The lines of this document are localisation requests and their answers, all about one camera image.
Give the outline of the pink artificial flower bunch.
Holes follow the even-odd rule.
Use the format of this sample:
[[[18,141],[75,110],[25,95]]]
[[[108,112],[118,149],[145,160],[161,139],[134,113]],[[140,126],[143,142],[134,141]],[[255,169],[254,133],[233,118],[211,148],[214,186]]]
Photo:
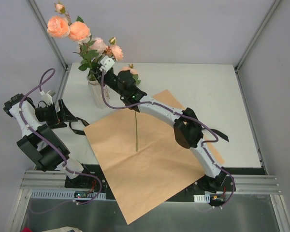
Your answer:
[[[123,67],[120,71],[130,71],[132,74],[132,77],[134,78],[134,80],[136,81],[136,85],[139,85],[141,80],[139,79],[138,76],[138,72],[137,70],[134,68],[133,64],[129,64],[128,66]],[[135,139],[136,139],[136,152],[138,152],[139,149],[139,143],[138,143],[138,121],[137,121],[137,114],[136,112],[134,112],[134,117],[135,117]]]

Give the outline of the green and orange wrapping paper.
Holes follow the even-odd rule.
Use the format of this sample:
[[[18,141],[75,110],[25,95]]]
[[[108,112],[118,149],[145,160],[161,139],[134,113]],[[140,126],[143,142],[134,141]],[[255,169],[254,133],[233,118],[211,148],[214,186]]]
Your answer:
[[[204,175],[173,128],[153,116],[116,110],[84,131],[128,224]]]

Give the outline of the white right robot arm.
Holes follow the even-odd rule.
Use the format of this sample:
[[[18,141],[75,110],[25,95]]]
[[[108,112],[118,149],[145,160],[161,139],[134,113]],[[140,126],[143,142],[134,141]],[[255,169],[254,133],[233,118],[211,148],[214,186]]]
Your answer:
[[[227,171],[210,153],[206,146],[209,140],[203,138],[203,131],[207,130],[214,136],[214,143],[219,138],[228,141],[227,135],[208,128],[198,120],[191,108],[173,108],[148,96],[137,87],[130,71],[115,75],[113,69],[106,72],[103,68],[95,68],[90,70],[90,74],[96,76],[101,87],[108,86],[115,91],[125,104],[124,108],[151,115],[173,128],[176,142],[190,150],[204,170],[204,176],[197,181],[200,188],[216,193],[224,187]]]

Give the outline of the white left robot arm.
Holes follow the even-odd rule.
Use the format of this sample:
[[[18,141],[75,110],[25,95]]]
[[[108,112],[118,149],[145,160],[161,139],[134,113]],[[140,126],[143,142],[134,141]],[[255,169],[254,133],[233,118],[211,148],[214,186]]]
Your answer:
[[[82,188],[92,184],[92,175],[85,165],[69,157],[67,146],[53,132],[53,129],[66,128],[67,122],[78,121],[66,107],[63,100],[58,101],[59,111],[55,104],[43,101],[45,107],[35,107],[30,97],[17,94],[4,103],[4,111],[17,120],[22,139],[17,146],[42,171],[62,171],[70,180]]]

